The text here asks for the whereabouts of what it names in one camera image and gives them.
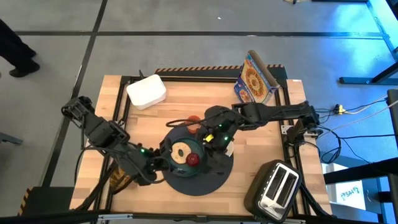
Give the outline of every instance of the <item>wooden tabletop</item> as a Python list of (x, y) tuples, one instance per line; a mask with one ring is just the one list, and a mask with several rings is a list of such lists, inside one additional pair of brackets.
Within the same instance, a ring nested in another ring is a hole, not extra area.
[[(121, 76), (106, 75), (103, 80), (95, 113), (107, 120), (113, 116)], [(301, 80), (288, 80), (292, 104), (305, 100)], [(231, 107), (239, 103), (233, 91), (233, 83), (164, 82), (167, 89), (165, 101), (145, 110), (130, 107), (126, 131), (130, 141), (142, 143), (146, 148), (159, 147), (159, 143), (170, 131), (165, 123), (184, 119), (190, 115), (204, 117), (204, 111), (213, 106)], [(282, 104), (283, 93), (280, 91)], [(123, 112), (125, 100), (122, 100)], [(275, 105), (275, 98), (268, 102)], [(234, 164), (228, 180), (215, 192), (204, 196), (189, 196), (171, 188), (168, 183), (137, 186), (131, 184), (113, 198), (114, 212), (169, 213), (194, 215), (250, 215), (244, 208), (243, 198), (260, 166), (274, 159), (283, 160), (281, 136), (278, 122), (270, 122), (255, 131), (238, 131), (234, 136)], [(317, 149), (306, 144), (300, 147), (306, 186), (322, 208), (331, 214), (325, 181)], [(70, 208), (79, 206), (98, 183), (103, 156), (96, 151), (86, 151), (73, 193)], [(106, 200), (105, 187), (101, 208)], [(303, 213), (301, 197), (297, 196), (299, 213)]]

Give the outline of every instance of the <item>gray floor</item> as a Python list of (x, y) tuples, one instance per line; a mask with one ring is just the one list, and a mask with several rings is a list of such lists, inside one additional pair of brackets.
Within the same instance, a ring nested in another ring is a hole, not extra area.
[[(100, 0), (0, 0), (0, 16), (14, 30), (92, 30)], [(269, 31), (378, 32), (365, 4), (261, 0), (109, 0), (102, 31)], [(27, 187), (38, 185), (61, 122), (60, 107), (72, 92), (89, 37), (23, 36), (39, 54), (42, 69), (15, 79), (0, 59), (0, 131), (24, 139), (19, 147), (0, 144), (0, 216), (15, 215)], [(80, 94), (97, 100), (104, 75), (151, 74), (159, 67), (238, 65), (256, 50), (265, 63), (282, 63), (289, 78), (301, 79), (316, 108), (369, 103), (393, 86), (340, 85), (340, 76), (371, 77), (394, 63), (382, 39), (309, 37), (97, 37)], [(329, 128), (357, 116), (332, 117)], [(338, 131), (342, 136), (391, 133), (389, 112)], [(369, 161), (398, 156), (393, 138), (352, 139)], [(336, 147), (332, 135), (319, 139), (322, 151)], [(80, 138), (70, 126), (52, 186), (73, 186)], [(354, 157), (346, 146), (342, 155)]]

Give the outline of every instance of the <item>person's leg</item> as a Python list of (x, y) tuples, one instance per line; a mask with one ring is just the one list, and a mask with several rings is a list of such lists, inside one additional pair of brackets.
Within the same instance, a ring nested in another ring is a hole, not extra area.
[(0, 56), (15, 66), (16, 69), (10, 71), (13, 77), (24, 77), (40, 68), (39, 64), (34, 62), (25, 51), (2, 34), (0, 34)]
[(12, 31), (12, 29), (9, 26), (7, 26), (7, 24), (1, 19), (0, 19), (0, 34), (9, 39), (17, 47), (25, 51), (30, 57), (34, 57), (36, 55), (36, 52), (32, 50), (28, 45), (23, 43), (21, 38), (18, 37), (18, 35), (14, 31)]

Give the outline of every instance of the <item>red object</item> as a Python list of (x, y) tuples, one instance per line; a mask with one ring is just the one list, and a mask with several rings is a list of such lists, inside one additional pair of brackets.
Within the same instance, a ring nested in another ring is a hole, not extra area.
[(187, 156), (187, 164), (189, 166), (197, 166), (200, 162), (200, 158), (199, 155), (196, 153), (191, 152), (188, 156)]
[[(196, 115), (192, 115), (188, 117), (189, 120), (193, 120), (193, 121), (200, 121), (200, 118)], [(189, 124), (192, 123), (191, 121), (186, 121), (185, 124)], [(187, 126), (189, 133), (191, 134), (195, 134), (198, 129), (200, 128), (200, 124), (193, 124), (193, 125), (189, 125)]]

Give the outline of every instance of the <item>black pants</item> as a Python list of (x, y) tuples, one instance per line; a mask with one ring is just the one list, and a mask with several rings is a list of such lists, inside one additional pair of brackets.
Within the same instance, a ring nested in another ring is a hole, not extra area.
[(18, 70), (28, 72), (37, 66), (29, 57), (29, 51), (29, 46), (0, 19), (0, 56)]

